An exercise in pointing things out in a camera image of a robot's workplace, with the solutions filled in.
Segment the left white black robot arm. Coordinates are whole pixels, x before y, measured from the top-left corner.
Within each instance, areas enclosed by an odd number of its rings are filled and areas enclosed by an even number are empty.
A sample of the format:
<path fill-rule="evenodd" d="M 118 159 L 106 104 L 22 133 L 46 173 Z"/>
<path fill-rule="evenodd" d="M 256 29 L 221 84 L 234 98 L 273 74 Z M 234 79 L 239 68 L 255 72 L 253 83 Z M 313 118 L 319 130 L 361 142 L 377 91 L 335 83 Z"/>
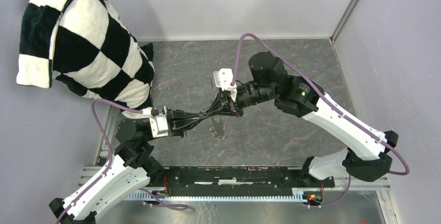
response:
<path fill-rule="evenodd" d="M 96 223 L 100 215 L 133 192 L 165 182 L 164 167 L 151 155 L 154 147 L 149 141 L 183 137 L 206 119 L 202 113 L 167 108 L 133 110 L 118 104 L 115 107 L 132 116 L 118 126 L 116 138 L 120 144 L 112 149 L 108 136 L 104 136 L 109 155 L 103 167 L 70 196 L 50 202 L 57 223 Z"/>

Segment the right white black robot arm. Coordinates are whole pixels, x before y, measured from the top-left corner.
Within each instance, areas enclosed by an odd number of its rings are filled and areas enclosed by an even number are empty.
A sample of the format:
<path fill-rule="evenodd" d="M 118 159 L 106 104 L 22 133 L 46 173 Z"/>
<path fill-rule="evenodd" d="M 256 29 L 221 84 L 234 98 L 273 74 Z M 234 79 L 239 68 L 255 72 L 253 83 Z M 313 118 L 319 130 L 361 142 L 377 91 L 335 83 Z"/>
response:
<path fill-rule="evenodd" d="M 311 156 L 303 164 L 300 179 L 308 186 L 333 176 L 350 175 L 373 182 L 391 172 L 389 152 L 398 141 L 394 131 L 379 131 L 341 108 L 323 89 L 301 76 L 289 75 L 282 59 L 259 52 L 249 59 L 253 79 L 236 82 L 232 69 L 213 72 L 219 93 L 210 112 L 240 117 L 243 109 L 273 101 L 278 110 L 311 122 L 345 144 L 342 151 Z"/>

